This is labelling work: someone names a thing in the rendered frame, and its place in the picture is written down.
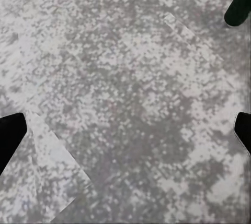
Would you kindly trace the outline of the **pesticide atomizer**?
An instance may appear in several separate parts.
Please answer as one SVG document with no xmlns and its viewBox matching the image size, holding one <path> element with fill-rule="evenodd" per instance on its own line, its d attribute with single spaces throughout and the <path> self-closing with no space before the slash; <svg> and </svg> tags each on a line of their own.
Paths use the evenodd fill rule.
<svg viewBox="0 0 251 224">
<path fill-rule="evenodd" d="M 224 20 L 231 26 L 240 26 L 251 14 L 251 0 L 232 0 Z"/>
</svg>

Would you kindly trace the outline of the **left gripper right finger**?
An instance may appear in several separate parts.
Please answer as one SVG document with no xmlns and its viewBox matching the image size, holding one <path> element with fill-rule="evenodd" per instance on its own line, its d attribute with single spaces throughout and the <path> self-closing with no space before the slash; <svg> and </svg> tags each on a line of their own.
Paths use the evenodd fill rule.
<svg viewBox="0 0 251 224">
<path fill-rule="evenodd" d="M 234 130 L 251 153 L 251 115 L 240 112 L 237 116 Z"/>
</svg>

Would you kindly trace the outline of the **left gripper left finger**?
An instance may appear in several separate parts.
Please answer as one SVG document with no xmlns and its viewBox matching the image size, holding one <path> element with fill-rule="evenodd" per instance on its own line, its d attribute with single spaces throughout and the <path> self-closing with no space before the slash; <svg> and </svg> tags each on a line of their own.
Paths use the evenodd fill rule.
<svg viewBox="0 0 251 224">
<path fill-rule="evenodd" d="M 0 118 L 0 174 L 26 133 L 27 124 L 22 112 Z"/>
</svg>

